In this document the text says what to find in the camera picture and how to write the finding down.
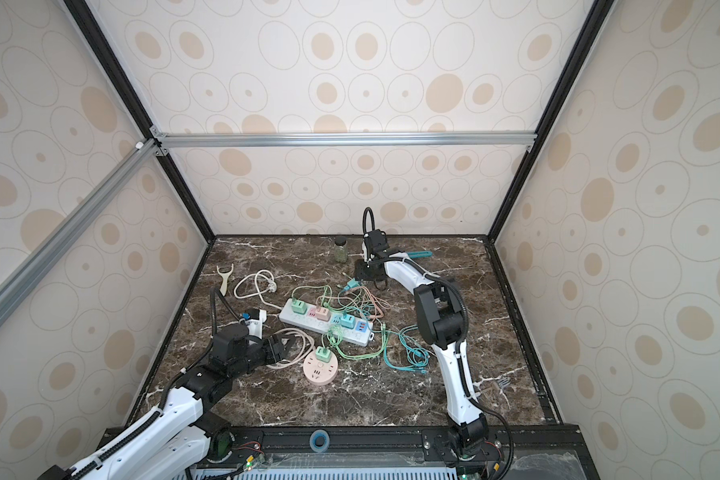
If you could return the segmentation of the pink round socket hub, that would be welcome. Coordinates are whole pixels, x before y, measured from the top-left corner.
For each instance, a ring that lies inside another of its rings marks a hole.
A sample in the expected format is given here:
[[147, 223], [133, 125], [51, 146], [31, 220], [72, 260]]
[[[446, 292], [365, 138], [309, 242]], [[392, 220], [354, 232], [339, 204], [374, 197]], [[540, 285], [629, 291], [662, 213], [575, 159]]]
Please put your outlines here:
[[338, 374], [338, 367], [338, 360], [333, 353], [326, 361], [323, 361], [317, 357], [315, 350], [310, 352], [302, 363], [305, 378], [315, 386], [325, 386], [331, 383]]

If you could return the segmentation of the pink charger plug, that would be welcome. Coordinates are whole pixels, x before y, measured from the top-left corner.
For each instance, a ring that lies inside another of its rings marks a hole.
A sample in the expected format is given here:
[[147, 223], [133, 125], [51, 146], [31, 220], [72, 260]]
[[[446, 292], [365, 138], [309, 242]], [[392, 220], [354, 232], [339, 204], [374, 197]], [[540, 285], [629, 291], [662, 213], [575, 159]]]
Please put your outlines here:
[[332, 312], [325, 307], [316, 307], [313, 311], [317, 320], [328, 322], [331, 319]]

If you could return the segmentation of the teal charger plug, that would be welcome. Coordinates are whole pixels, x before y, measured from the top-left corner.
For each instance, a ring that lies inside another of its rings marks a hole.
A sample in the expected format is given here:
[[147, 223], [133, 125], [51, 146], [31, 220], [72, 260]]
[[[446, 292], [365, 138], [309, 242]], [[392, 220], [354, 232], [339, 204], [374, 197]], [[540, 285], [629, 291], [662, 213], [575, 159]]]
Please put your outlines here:
[[362, 282], [358, 279], [351, 279], [349, 280], [346, 285], [343, 287], [344, 291], [349, 291], [355, 288], [358, 288], [362, 285]]
[[346, 329], [353, 330], [355, 328], [357, 319], [350, 315], [343, 313], [339, 318], [339, 324]]

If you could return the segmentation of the silver aluminium bar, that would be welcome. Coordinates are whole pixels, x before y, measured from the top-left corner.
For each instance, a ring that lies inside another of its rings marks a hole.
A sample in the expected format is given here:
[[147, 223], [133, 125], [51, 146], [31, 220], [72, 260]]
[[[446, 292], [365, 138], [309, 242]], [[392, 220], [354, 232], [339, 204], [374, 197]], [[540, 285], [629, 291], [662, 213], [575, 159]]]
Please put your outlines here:
[[166, 134], [157, 141], [167, 148], [238, 147], [384, 147], [533, 145], [531, 131], [498, 132], [350, 132], [276, 134]]
[[157, 150], [156, 140], [142, 140], [0, 284], [0, 328]]

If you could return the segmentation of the white colourful power strip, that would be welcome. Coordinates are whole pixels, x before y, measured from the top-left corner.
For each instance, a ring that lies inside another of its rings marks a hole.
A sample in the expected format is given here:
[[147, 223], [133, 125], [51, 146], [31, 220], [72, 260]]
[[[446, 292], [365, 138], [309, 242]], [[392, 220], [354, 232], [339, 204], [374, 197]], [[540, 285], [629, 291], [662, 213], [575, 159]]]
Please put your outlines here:
[[279, 313], [279, 319], [284, 324], [324, 335], [332, 333], [343, 341], [363, 347], [367, 346], [373, 339], [372, 323], [368, 320], [354, 316], [357, 319], [355, 328], [349, 330], [339, 324], [339, 318], [343, 312], [336, 312], [328, 308], [332, 312], [332, 316], [328, 322], [324, 322], [314, 317], [313, 311], [319, 306], [304, 301], [309, 305], [309, 310], [306, 315], [298, 315], [291, 308], [292, 300], [293, 298], [288, 299]]

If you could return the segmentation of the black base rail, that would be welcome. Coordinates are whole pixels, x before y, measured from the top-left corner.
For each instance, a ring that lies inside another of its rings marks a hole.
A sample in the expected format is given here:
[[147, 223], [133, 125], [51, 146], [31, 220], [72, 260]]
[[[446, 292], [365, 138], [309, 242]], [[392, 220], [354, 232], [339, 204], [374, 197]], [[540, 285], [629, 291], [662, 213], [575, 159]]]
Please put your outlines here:
[[[444, 426], [231, 427], [204, 459], [159, 479], [488, 479], [492, 445], [457, 458]], [[313, 431], [330, 436], [322, 454]], [[572, 425], [514, 426], [514, 460], [503, 479], [596, 479], [581, 430]]]

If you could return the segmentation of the green charger plug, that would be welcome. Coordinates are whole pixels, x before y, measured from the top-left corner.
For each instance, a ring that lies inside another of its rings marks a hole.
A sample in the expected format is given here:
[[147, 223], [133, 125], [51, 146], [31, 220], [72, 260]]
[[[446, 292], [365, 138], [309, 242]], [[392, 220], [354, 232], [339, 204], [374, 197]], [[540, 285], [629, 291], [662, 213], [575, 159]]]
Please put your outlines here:
[[293, 312], [298, 315], [306, 315], [309, 310], [309, 305], [302, 300], [293, 299], [291, 301], [291, 308]]
[[319, 346], [314, 351], [315, 358], [323, 363], [329, 363], [332, 358], [332, 352], [329, 348], [324, 346]]

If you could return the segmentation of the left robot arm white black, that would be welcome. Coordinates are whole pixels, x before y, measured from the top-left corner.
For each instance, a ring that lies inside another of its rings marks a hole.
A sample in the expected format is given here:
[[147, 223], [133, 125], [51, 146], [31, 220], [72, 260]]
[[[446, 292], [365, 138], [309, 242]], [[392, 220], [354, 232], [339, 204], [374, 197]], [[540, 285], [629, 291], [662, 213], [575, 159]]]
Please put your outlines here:
[[49, 467], [42, 479], [170, 478], [207, 457], [221, 443], [224, 428], [212, 424], [212, 408], [235, 380], [287, 358], [296, 337], [262, 336], [240, 315], [218, 287], [209, 292], [211, 337], [203, 353], [180, 370], [144, 416], [73, 466]]

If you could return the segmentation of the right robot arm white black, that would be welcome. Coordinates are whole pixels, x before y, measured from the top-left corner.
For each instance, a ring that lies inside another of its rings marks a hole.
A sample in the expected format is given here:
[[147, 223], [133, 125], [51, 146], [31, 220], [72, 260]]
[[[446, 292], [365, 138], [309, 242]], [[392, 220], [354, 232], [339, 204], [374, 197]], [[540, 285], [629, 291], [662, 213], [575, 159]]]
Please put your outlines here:
[[394, 280], [412, 294], [416, 327], [434, 351], [444, 381], [453, 453], [457, 458], [470, 457], [480, 447], [492, 445], [498, 460], [486, 469], [486, 477], [505, 478], [515, 443], [506, 419], [476, 397], [467, 356], [469, 312], [460, 290], [453, 281], [391, 248], [370, 207], [363, 211], [362, 239], [363, 258], [355, 262], [355, 277], [373, 283]]

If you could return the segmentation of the teal utility knife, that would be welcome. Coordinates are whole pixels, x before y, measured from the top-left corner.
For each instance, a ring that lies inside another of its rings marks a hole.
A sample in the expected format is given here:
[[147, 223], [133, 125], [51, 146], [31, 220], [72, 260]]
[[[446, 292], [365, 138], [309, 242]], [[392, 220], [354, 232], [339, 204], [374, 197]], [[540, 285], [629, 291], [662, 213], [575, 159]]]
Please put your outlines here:
[[406, 255], [410, 259], [422, 259], [422, 258], [431, 258], [433, 256], [433, 252], [424, 250], [424, 251], [411, 251], [406, 252]]

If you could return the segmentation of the blue tape roll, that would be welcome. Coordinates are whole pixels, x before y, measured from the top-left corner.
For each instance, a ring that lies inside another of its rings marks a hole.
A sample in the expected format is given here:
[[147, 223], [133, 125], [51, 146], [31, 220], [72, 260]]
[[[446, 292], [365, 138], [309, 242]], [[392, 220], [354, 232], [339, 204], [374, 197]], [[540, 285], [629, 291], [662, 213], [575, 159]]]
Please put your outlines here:
[[312, 432], [309, 438], [309, 447], [314, 453], [325, 453], [329, 446], [330, 436], [327, 431], [318, 429]]

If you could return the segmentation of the silver aluminium bar left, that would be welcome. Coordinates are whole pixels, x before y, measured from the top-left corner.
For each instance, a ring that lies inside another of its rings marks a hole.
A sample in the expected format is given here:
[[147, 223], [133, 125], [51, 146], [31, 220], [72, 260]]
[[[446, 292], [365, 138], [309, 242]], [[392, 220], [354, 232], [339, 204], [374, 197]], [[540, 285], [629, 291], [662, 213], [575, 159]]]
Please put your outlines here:
[[0, 328], [157, 150], [156, 140], [142, 140], [0, 284]]

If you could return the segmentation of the cream vegetable peeler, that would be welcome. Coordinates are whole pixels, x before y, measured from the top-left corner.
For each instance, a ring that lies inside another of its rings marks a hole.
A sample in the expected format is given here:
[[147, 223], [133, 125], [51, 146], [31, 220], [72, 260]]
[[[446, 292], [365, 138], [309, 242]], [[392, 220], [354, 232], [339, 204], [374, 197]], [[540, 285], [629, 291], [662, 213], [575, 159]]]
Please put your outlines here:
[[221, 266], [216, 266], [216, 273], [220, 277], [220, 284], [218, 287], [219, 293], [222, 297], [225, 297], [229, 288], [229, 279], [234, 273], [234, 266], [231, 265], [227, 269], [223, 269]]

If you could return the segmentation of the glass spice jar black lid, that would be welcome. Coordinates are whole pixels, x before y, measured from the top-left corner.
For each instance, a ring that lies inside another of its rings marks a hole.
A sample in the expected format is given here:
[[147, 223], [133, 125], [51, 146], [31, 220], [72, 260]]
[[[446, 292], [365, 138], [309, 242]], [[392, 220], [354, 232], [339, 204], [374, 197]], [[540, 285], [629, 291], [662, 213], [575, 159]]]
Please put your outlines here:
[[337, 263], [345, 264], [348, 262], [348, 252], [346, 248], [347, 238], [345, 236], [336, 236], [334, 238], [334, 259]]

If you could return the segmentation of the silver aluminium bar back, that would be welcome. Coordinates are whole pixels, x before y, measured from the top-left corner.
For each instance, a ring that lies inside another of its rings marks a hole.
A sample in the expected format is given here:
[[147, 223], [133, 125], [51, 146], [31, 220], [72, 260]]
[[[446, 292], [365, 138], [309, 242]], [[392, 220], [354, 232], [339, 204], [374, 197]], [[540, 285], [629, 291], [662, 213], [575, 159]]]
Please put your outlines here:
[[384, 147], [533, 145], [531, 131], [498, 132], [350, 132], [276, 134], [166, 134], [157, 141], [167, 148], [238, 147]]

